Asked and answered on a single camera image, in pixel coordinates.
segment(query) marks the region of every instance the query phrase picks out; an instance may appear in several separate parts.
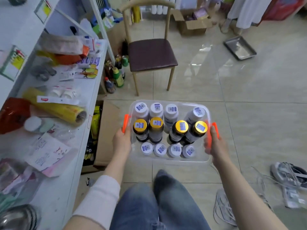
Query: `blue jeans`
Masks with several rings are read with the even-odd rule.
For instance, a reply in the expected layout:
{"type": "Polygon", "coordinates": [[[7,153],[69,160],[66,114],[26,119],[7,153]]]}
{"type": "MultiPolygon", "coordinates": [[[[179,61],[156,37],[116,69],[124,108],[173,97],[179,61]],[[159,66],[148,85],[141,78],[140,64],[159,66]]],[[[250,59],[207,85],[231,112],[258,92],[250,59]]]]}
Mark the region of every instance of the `blue jeans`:
{"type": "Polygon", "coordinates": [[[118,202],[110,230],[210,230],[186,188],[159,170],[153,191],[138,183],[118,202]]]}

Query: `chair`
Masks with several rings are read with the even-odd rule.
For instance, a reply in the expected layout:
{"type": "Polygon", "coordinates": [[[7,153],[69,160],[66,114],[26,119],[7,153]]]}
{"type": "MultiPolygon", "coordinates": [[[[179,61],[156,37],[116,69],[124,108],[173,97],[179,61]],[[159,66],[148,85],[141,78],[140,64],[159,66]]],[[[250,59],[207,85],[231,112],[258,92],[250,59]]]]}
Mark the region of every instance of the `chair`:
{"type": "Polygon", "coordinates": [[[137,73],[171,68],[167,91],[169,91],[169,88],[171,86],[175,66],[178,65],[172,47],[167,40],[171,8],[175,8],[175,4],[166,0],[130,0],[121,5],[121,7],[118,9],[119,12],[123,13],[125,31],[128,41],[130,71],[133,74],[137,96],[139,96],[138,84],[136,80],[137,73]],[[125,13],[125,11],[130,11],[130,8],[134,6],[146,5],[162,5],[168,7],[166,16],[165,36],[164,38],[153,38],[131,42],[129,34],[129,20],[127,19],[127,14],[125,13]]]}

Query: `cardboard box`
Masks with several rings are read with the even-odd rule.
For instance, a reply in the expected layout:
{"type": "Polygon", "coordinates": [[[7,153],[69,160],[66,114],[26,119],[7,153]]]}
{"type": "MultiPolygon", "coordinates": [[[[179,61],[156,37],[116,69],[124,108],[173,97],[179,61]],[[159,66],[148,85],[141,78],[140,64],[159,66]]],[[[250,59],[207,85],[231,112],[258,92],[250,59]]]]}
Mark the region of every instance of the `cardboard box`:
{"type": "Polygon", "coordinates": [[[102,105],[98,145],[94,165],[83,166],[81,173],[91,173],[104,170],[113,156],[112,139],[119,124],[119,108],[107,100],[97,100],[96,105],[102,105]]]}
{"type": "Polygon", "coordinates": [[[177,28],[181,35],[202,35],[207,28],[212,27],[212,22],[209,19],[198,19],[186,21],[185,18],[192,16],[196,9],[172,9],[171,14],[177,22],[177,28]]]}

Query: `metal tray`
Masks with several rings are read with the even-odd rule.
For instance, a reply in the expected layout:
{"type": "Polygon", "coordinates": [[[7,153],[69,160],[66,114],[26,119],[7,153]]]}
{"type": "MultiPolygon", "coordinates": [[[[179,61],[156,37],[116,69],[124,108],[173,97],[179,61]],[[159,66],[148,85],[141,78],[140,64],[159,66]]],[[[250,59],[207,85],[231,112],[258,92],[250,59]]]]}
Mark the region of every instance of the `metal tray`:
{"type": "Polygon", "coordinates": [[[242,36],[230,38],[223,43],[237,60],[245,60],[257,55],[256,51],[245,41],[242,36]]]}

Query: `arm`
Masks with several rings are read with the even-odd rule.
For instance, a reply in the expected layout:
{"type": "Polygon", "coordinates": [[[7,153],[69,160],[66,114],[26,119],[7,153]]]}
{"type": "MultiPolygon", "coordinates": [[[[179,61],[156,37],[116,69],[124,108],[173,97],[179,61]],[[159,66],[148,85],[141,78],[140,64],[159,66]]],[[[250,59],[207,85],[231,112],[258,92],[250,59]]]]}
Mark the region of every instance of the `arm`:
{"type": "Polygon", "coordinates": [[[109,230],[130,150],[130,128],[125,134],[119,129],[113,137],[112,160],[63,230],[109,230]]]}
{"type": "Polygon", "coordinates": [[[220,173],[222,184],[240,230],[287,230],[278,217],[263,203],[240,171],[231,162],[226,143],[212,135],[213,164],[220,173]]]}

